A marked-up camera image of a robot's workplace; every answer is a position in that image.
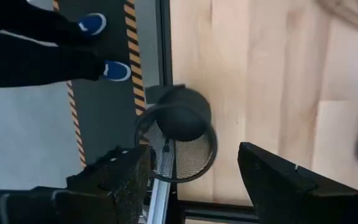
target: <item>yellow and black hazard tape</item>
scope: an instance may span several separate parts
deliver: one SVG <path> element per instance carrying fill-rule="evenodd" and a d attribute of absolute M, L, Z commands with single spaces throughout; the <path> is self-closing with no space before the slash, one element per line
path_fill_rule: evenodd
<path fill-rule="evenodd" d="M 56 0 L 53 0 L 53 9 L 55 11 L 59 11 L 59 5 L 58 5 Z M 76 107 L 75 107 L 75 98 L 74 98 L 73 85 L 72 85 L 71 81 L 67 81 L 66 84 L 67 84 L 67 92 L 68 92 L 68 101 L 70 103 L 71 117 L 73 118 L 73 122 L 74 122 L 77 150 L 78 150 L 78 154 L 80 156 L 81 166 L 85 168 L 86 167 L 85 152 L 84 152 L 84 148 L 82 146 L 80 122 L 78 121 L 77 110 L 76 110 Z"/>
<path fill-rule="evenodd" d="M 126 0 L 124 4 L 125 23 L 128 36 L 128 49 L 130 66 L 132 70 L 132 82 L 135 95 L 135 113 L 140 116 L 146 110 L 145 94 L 143 87 L 142 67 L 140 65 L 139 40 L 137 38 L 137 25 L 135 14 L 135 0 Z"/>

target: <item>grey floor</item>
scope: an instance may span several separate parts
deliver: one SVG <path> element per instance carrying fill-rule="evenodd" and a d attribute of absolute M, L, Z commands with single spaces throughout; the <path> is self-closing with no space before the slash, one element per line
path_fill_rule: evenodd
<path fill-rule="evenodd" d="M 52 9 L 52 0 L 30 2 Z M 158 83 L 154 6 L 136 2 L 145 86 Z M 66 85 L 0 89 L 0 189 L 65 187 L 80 170 Z"/>

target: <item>black pants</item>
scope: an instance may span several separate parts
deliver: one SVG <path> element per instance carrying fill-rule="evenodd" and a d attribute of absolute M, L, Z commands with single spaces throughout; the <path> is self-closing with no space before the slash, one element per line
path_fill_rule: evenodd
<path fill-rule="evenodd" d="M 42 45 L 0 33 L 0 87 L 46 85 L 72 79 L 97 80 L 104 60 L 71 46 L 86 45 L 78 24 L 26 0 L 0 0 L 0 30 L 31 39 L 54 42 Z"/>

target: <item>blue sneaker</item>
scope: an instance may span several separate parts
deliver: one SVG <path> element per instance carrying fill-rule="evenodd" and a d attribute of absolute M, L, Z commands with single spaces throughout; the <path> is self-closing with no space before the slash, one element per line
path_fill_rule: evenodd
<path fill-rule="evenodd" d="M 103 14 L 91 13 L 78 21 L 78 25 L 84 35 L 92 37 L 100 34 L 107 25 L 107 19 Z"/>
<path fill-rule="evenodd" d="M 121 62 L 106 61 L 104 78 L 114 82 L 122 82 L 131 77 L 131 69 Z"/>

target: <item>metal rim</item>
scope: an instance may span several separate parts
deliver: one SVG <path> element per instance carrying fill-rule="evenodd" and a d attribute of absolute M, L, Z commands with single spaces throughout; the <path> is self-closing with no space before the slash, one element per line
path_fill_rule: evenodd
<path fill-rule="evenodd" d="M 208 134 L 211 138 L 211 147 L 212 147 L 212 154 L 211 154 L 211 158 L 209 159 L 209 161 L 207 162 L 207 164 L 204 166 L 204 168 L 202 170 L 200 170 L 197 174 L 192 175 L 190 177 L 184 178 L 184 179 L 169 179 L 167 177 L 163 177 L 159 174 L 156 174 L 153 170 L 153 174 L 154 177 L 162 180 L 164 182 L 169 182 L 169 183 L 185 183 L 185 182 L 190 182 L 192 180 L 195 180 L 199 177 L 201 177 L 202 175 L 204 175 L 213 165 L 216 155 L 218 154 L 218 140 L 216 137 L 216 133 L 215 130 L 213 129 L 210 121 L 206 121 L 202 116 L 200 116 L 197 112 L 195 112 L 193 109 L 191 109 L 189 106 L 186 105 L 182 105 L 179 103 L 172 103 L 172 104 L 167 104 L 167 105 L 155 105 L 152 106 L 151 108 L 147 109 L 140 117 L 139 119 L 136 121 L 135 123 L 135 146 L 137 147 L 139 145 L 140 142 L 140 138 L 138 135 L 138 127 L 139 125 L 143 122 L 143 120 L 148 117 L 150 114 L 161 110 L 161 109 L 165 109 L 165 108 L 171 108 L 171 107 L 181 107 L 181 108 L 186 108 L 187 110 L 191 111 L 194 115 L 196 115 L 197 117 L 199 117 L 199 119 L 203 120 L 206 124 L 206 131 L 205 133 Z"/>

